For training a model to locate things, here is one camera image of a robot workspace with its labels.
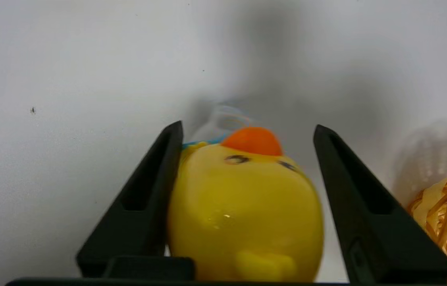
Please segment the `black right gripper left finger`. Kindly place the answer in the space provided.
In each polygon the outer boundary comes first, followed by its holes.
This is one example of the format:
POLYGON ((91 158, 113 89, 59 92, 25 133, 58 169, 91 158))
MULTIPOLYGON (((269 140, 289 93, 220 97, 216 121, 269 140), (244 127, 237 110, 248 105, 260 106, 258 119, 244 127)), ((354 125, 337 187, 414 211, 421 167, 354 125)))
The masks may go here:
POLYGON ((168 206, 182 143, 180 121, 160 132, 77 253, 82 277, 194 280, 190 258, 165 256, 168 206))

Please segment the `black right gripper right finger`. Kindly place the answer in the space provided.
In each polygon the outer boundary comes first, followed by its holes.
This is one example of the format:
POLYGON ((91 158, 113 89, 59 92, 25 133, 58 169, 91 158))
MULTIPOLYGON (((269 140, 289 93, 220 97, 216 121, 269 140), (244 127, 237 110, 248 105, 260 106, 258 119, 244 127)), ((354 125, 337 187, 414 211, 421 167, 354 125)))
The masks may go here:
POLYGON ((314 147, 350 285, 446 285, 447 256, 341 139, 314 147))

